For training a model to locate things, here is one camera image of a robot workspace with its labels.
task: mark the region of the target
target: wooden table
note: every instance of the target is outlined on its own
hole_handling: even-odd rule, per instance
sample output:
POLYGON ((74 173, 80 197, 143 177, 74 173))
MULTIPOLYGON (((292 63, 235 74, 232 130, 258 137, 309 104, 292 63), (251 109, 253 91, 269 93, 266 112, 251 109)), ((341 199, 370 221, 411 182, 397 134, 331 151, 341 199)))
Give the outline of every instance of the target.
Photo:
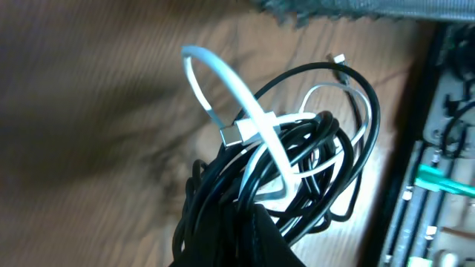
MULTIPOLYGON (((344 53, 373 85, 381 129, 355 213, 294 247, 308 266, 354 266, 382 174, 394 151, 397 108, 420 43, 413 21, 318 19, 295 30, 234 1, 0 2, 0 263, 3 266, 167 266, 194 159, 214 158, 219 133, 186 81, 180 47, 229 62, 253 91, 307 62, 344 53)), ((238 106, 217 77, 197 75, 217 112, 238 106)), ((262 100, 295 111, 331 75, 297 76, 262 100)), ((309 110, 344 129, 344 95, 325 89, 309 110)), ((345 204, 345 196, 335 204, 345 204)))

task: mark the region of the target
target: tangled cable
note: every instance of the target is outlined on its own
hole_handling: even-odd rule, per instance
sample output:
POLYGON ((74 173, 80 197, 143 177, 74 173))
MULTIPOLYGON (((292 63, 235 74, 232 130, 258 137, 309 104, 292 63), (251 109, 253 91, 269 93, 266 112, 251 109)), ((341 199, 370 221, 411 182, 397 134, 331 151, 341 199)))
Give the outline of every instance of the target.
POLYGON ((295 197, 285 211, 268 210, 270 216, 278 218, 276 226, 289 245, 295 244, 305 234, 325 230, 332 220, 343 222, 350 218, 361 186, 361 172, 376 144, 380 124, 376 93, 363 76, 344 65, 329 62, 310 63, 282 73, 253 96, 239 76, 210 51, 201 47, 184 47, 182 56, 191 87, 216 124, 220 128, 225 126, 201 93, 191 67, 192 56, 216 72, 243 106, 243 110, 235 118, 235 123, 242 121, 247 113, 253 122, 251 128, 255 128, 253 130, 259 133, 260 138, 250 144, 240 143, 230 147, 222 144, 216 159, 209 164, 199 159, 194 162, 191 178, 186 182, 182 219, 173 237, 172 250, 175 259, 181 255, 183 245, 186 247, 186 244, 191 242, 204 214, 212 205, 233 205, 235 216, 245 217, 257 201, 289 197, 294 189, 292 182, 301 181, 295 197), (298 113, 277 118, 280 131, 275 131, 276 125, 265 119, 266 114, 256 99, 291 76, 321 69, 348 75, 363 88, 366 96, 347 85, 316 85, 305 97, 298 113), (309 95, 321 86, 337 86, 346 91, 356 117, 356 127, 359 128, 352 140, 329 111, 318 114, 304 112, 309 95), (364 122, 354 96, 364 105, 364 122), (365 131, 368 132, 366 144, 363 143, 365 131), (357 159, 353 149, 356 144, 359 147, 357 159), (337 154, 343 154, 343 160, 335 179, 332 180, 333 174, 337 172, 337 154), (298 166, 299 172, 294 174, 292 166, 298 166), (277 178, 282 179, 283 193, 272 192, 265 196, 258 194, 261 186, 277 178), (332 204, 355 179, 355 189, 347 212, 344 215, 332 213, 332 204))

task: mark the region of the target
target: green tool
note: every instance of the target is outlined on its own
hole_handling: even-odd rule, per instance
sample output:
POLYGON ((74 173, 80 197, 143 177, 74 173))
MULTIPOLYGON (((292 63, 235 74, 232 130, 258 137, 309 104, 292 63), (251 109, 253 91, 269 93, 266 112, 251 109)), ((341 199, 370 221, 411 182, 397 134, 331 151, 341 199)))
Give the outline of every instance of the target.
POLYGON ((440 170, 427 165, 419 166, 414 185, 434 192, 444 191, 475 198, 475 187, 448 179, 440 170))

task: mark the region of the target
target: brown wood grain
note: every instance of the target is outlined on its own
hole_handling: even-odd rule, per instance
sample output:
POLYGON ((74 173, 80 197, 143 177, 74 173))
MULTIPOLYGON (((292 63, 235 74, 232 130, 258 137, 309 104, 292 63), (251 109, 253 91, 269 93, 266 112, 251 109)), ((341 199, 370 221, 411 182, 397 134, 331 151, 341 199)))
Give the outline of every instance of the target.
MULTIPOLYGON (((394 150, 402 89, 427 38, 415 22, 319 19, 295 30, 234 1, 0 0, 0 263, 167 266, 183 181, 212 159, 219 134, 183 75, 180 46, 229 62, 253 91, 279 73, 344 53, 381 103, 378 144, 355 214, 294 247, 308 266, 354 266, 382 171, 394 150)), ((238 106, 201 65, 226 122, 238 106)), ((325 71, 285 81, 262 100, 295 111, 325 71)), ((309 109, 353 118, 330 89, 309 109)), ((338 201, 344 204, 344 196, 338 201)))

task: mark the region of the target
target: wooden surface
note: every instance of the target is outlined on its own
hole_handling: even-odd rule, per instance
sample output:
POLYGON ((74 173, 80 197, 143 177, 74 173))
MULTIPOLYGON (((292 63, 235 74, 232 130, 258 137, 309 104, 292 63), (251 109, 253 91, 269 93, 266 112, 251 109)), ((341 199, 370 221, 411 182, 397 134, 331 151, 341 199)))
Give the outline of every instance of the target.
MULTIPOLYGON (((382 122, 355 213, 294 247, 308 266, 356 264, 394 150, 396 108, 417 43, 428 38, 417 23, 320 19, 294 30, 218 0, 1 0, 0 18, 0 265, 172 261, 183 181, 193 160, 209 161, 219 145, 184 78, 184 44, 222 56, 254 91, 328 53, 344 53, 371 82, 382 122)), ((203 66, 197 75, 231 122, 238 110, 232 97, 203 66)), ((295 111, 307 88, 327 77, 297 76, 263 105, 295 111)), ((342 93, 323 90, 309 109, 331 110, 354 132, 342 93)))

